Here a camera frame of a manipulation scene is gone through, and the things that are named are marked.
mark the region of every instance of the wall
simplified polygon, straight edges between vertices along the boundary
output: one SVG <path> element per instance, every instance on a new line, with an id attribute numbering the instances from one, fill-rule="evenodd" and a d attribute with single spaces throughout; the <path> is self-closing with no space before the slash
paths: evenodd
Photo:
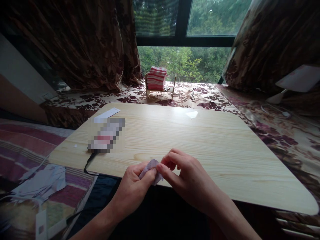
<path id="1" fill-rule="evenodd" d="M 0 108 L 24 118 L 47 122 L 44 110 L 0 74 Z"/>
<path id="2" fill-rule="evenodd" d="M 18 52 L 18 50 L 0 33 L 0 74 L 18 88 L 36 104 L 44 100 L 39 95 L 57 93 Z"/>

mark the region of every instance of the brown floral curtain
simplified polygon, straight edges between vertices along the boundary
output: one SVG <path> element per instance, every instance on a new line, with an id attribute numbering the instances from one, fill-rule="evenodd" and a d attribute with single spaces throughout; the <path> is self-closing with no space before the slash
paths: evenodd
<path id="1" fill-rule="evenodd" d="M 2 10 L 72 89 L 141 84 L 132 0 L 11 0 Z"/>
<path id="2" fill-rule="evenodd" d="M 227 84 L 270 95 L 275 82 L 320 58 L 320 1 L 253 0 L 223 71 Z"/>

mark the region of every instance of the hand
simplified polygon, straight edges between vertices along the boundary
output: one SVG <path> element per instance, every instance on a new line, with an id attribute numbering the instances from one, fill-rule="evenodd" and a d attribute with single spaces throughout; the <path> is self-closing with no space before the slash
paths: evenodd
<path id="1" fill-rule="evenodd" d="M 172 172 L 176 166 L 181 169 L 179 176 Z M 187 203 L 208 214 L 212 193 L 219 188 L 196 158 L 173 148 L 157 165 L 157 170 Z"/>
<path id="2" fill-rule="evenodd" d="M 113 221 L 122 221 L 133 213 L 142 203 L 149 187 L 153 183 L 157 170 L 149 170 L 140 180 L 139 175 L 149 162 L 129 166 L 120 182 L 117 192 L 107 205 L 112 211 Z"/>

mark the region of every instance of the striped blanket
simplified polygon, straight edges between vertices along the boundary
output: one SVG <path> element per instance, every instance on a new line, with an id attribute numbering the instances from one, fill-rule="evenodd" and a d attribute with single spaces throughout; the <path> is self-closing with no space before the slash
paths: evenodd
<path id="1" fill-rule="evenodd" d="M 1 193 L 8 191 L 4 181 L 9 180 L 14 187 L 17 186 L 18 179 L 25 172 L 39 166 L 72 132 L 69 129 L 0 119 Z M 47 164 L 46 160 L 40 169 Z M 66 168 L 67 186 L 42 205 L 43 209 L 47 209 L 49 228 L 77 210 L 93 179 L 81 170 Z M 17 205 L 9 202 L 0 204 L 1 220 L 9 220 L 11 227 L 8 231 L 10 238 L 14 239 L 35 239 L 37 212 L 38 208 L 29 200 Z"/>

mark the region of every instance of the purple paper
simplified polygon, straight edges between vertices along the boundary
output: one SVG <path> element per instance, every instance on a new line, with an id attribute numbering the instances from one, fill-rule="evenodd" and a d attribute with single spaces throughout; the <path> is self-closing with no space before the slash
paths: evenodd
<path id="1" fill-rule="evenodd" d="M 157 165 L 159 164 L 159 162 L 155 159 L 152 159 L 148 165 L 142 170 L 142 172 L 139 175 L 139 178 L 142 179 L 144 175 L 146 175 L 146 173 L 151 170 L 152 168 L 155 168 Z M 157 171 L 157 175 L 152 183 L 153 186 L 157 185 L 157 183 L 162 180 L 163 181 L 163 177 L 162 175 Z"/>

